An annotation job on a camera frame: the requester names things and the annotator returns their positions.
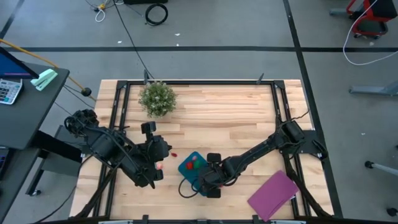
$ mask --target black desk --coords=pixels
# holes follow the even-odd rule
[[[0,223],[4,220],[37,157],[46,158],[50,152],[81,162],[80,150],[58,141],[39,128],[60,93],[69,75],[65,69],[25,63],[42,73],[51,68],[58,76],[42,91],[24,80],[24,91],[13,105],[0,105],[0,146],[12,151],[7,171],[0,181]]]

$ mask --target blue tray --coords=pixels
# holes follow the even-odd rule
[[[196,156],[197,160],[200,162],[200,164],[203,164],[203,166],[207,166],[207,161],[205,160],[205,158],[203,158],[203,156],[201,156],[199,154],[199,152],[193,152],[191,153],[178,167],[178,171],[187,179],[187,181],[189,181],[191,184],[193,184],[193,186],[195,187],[196,190],[198,190],[200,188],[200,183],[197,180],[198,178],[198,169],[192,169],[192,170],[188,170],[185,167],[185,164],[192,161],[192,158]],[[206,197],[206,193],[203,192],[199,192],[202,196]]]

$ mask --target white cable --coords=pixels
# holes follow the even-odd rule
[[[373,61],[371,61],[371,62],[366,62],[366,63],[354,63],[354,62],[352,62],[350,59],[348,59],[348,56],[347,56],[347,54],[346,54],[346,45],[347,45],[347,42],[348,42],[349,34],[350,34],[351,31],[353,30],[353,27],[354,27],[354,25],[356,24],[356,22],[358,22],[358,20],[360,20],[360,18],[361,18],[363,15],[365,15],[365,13],[368,12],[368,11],[370,10],[370,8],[372,8],[372,6],[373,6],[376,2],[378,2],[378,0],[375,0],[375,2],[372,3],[372,4],[369,6],[369,8],[368,8],[367,10],[365,10],[365,11],[362,13],[362,15],[360,15],[360,16],[355,20],[355,22],[353,23],[353,25],[351,26],[351,28],[349,28],[349,31],[348,31],[348,34],[347,34],[347,38],[346,38],[346,42],[344,43],[344,46],[343,46],[343,53],[344,53],[344,57],[346,57],[347,61],[348,61],[349,63],[353,64],[353,65],[369,65],[369,64],[372,64],[372,63],[374,63],[374,62],[378,62],[378,61],[380,61],[380,60],[384,60],[384,59],[386,59],[386,58],[389,58],[389,57],[391,57],[391,56],[393,56],[393,55],[395,55],[395,54],[398,53],[398,51],[397,51],[397,52],[394,52],[394,53],[392,53],[392,54],[390,54],[390,55],[387,55],[387,56],[385,56],[385,57],[383,57],[383,58],[379,58],[379,59],[373,60]]]
[[[105,12],[102,9],[98,9],[99,11],[97,12],[97,15],[95,16],[95,22],[102,22],[105,19]],[[98,20],[98,16],[101,14],[101,12],[104,14],[104,17],[102,17],[102,19]]]

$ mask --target yellow cable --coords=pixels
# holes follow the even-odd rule
[[[22,48],[20,48],[20,47],[18,47],[18,46],[16,46],[16,45],[14,45],[14,44],[12,44],[12,43],[6,41],[6,40],[0,39],[0,43],[5,43],[6,45],[12,47],[13,49],[17,49],[17,50],[19,50],[19,51],[21,51],[21,52],[24,52],[25,54],[29,54],[30,56],[33,56],[33,57],[35,57],[35,58],[38,58],[38,59],[40,59],[40,60],[43,60],[44,62],[47,62],[48,64],[52,65],[54,68],[59,68],[56,64],[52,63],[51,61],[49,61],[49,60],[47,60],[47,59],[45,59],[45,58],[42,58],[41,56],[38,56],[38,55],[36,55],[36,54],[33,54],[32,52],[29,52],[29,51],[27,51],[27,50],[25,50],[25,49],[22,49]],[[81,86],[76,80],[74,80],[71,76],[68,76],[68,78],[69,78],[76,86],[78,86],[81,90],[84,90],[84,87],[82,87],[82,86]],[[91,95],[88,96],[88,97],[90,97],[92,100],[96,101],[96,99],[93,98]]]

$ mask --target red block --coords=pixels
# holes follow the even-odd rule
[[[193,162],[187,162],[187,163],[185,164],[185,168],[187,168],[187,169],[193,169]]]

